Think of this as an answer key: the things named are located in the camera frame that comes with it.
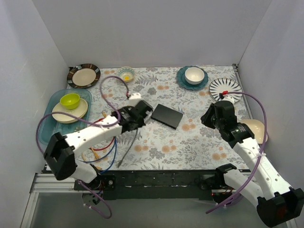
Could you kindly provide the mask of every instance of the brown rimmed plate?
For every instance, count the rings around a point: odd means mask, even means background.
[[[71,69],[67,74],[67,83],[77,89],[89,88],[97,83],[100,70],[94,64],[81,64]]]

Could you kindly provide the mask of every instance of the white enclosure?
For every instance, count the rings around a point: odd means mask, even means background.
[[[271,0],[33,0],[69,66],[238,63]]]
[[[303,9],[303,0],[0,0],[0,227],[19,227],[44,164],[36,126],[67,66],[82,63],[240,63],[244,90],[266,108],[266,153],[304,188]]]
[[[0,1],[0,49],[0,227],[16,228],[44,164],[37,123],[68,68],[31,0]]]

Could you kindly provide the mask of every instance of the table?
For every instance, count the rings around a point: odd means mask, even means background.
[[[206,87],[200,91],[181,88],[176,82],[176,73],[180,67],[142,67],[135,68],[135,79],[128,83],[130,92],[138,92],[143,100],[153,108],[157,104],[170,107],[184,113],[176,130],[157,121],[150,120],[139,129],[132,149],[117,168],[125,151],[130,146],[135,132],[126,132],[117,137],[118,152],[111,170],[211,170],[220,165],[232,163],[238,169],[247,169],[244,161],[220,137],[217,130],[203,126],[200,117],[214,102],[209,93],[209,84],[216,78],[231,78],[238,81],[231,66],[202,66],[209,76]],[[117,68],[101,69],[101,78],[116,75]],[[102,112],[110,114],[112,109],[100,94],[99,83],[88,89],[92,93],[90,121],[102,117]],[[105,96],[115,107],[128,105],[125,87],[117,79],[105,81]],[[249,118],[244,98],[235,104],[238,119]],[[110,142],[102,142],[96,148]],[[100,151],[100,156],[109,149]],[[107,168],[113,159],[114,152],[94,165]],[[83,153],[87,161],[95,160],[91,150]]]

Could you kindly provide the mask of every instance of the black tablet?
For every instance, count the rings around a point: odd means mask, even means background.
[[[156,109],[151,115],[151,119],[161,122],[176,130],[178,127],[183,113],[170,109],[166,106],[158,104]]]

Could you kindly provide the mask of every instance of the gray cable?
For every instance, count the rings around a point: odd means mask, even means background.
[[[125,158],[125,156],[127,155],[127,153],[131,150],[131,147],[133,146],[133,143],[135,142],[136,140],[136,136],[137,136],[137,133],[138,133],[138,128],[136,129],[136,132],[135,132],[135,136],[134,136],[134,139],[130,145],[130,147],[128,148],[128,150],[126,151],[126,153],[124,154],[123,158],[121,159],[121,161],[118,163],[117,167],[119,168],[119,166],[121,166],[121,164],[123,163],[123,160]]]

